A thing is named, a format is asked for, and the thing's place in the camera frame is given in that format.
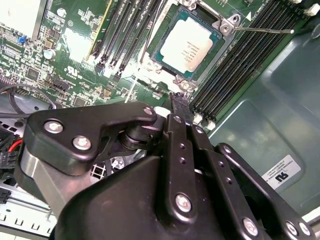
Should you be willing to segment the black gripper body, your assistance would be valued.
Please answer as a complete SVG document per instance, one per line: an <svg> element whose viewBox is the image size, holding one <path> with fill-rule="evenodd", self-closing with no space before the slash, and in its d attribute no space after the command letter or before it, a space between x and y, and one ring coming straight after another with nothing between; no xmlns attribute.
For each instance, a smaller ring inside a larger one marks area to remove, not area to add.
<svg viewBox="0 0 320 240"><path fill-rule="evenodd" d="M54 240L240 240L212 180L192 159L148 156L74 196Z"/></svg>

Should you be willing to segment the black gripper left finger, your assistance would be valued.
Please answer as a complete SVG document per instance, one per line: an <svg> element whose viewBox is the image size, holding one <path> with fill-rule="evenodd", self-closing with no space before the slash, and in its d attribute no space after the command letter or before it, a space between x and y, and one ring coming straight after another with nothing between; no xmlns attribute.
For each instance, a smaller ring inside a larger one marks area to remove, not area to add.
<svg viewBox="0 0 320 240"><path fill-rule="evenodd" d="M179 93L164 114L143 102L44 110L27 120L18 167L23 189L59 219L78 193L146 157L194 162Z"/></svg>

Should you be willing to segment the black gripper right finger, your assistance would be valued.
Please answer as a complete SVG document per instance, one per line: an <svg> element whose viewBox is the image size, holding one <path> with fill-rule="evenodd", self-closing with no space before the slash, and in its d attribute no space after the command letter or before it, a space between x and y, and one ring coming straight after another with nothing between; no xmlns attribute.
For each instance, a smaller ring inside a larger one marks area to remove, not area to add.
<svg viewBox="0 0 320 240"><path fill-rule="evenodd" d="M196 166L212 182L218 219L227 240L314 240L312 228L228 144L213 146L192 121L185 94L179 94L179 113L188 126Z"/></svg>

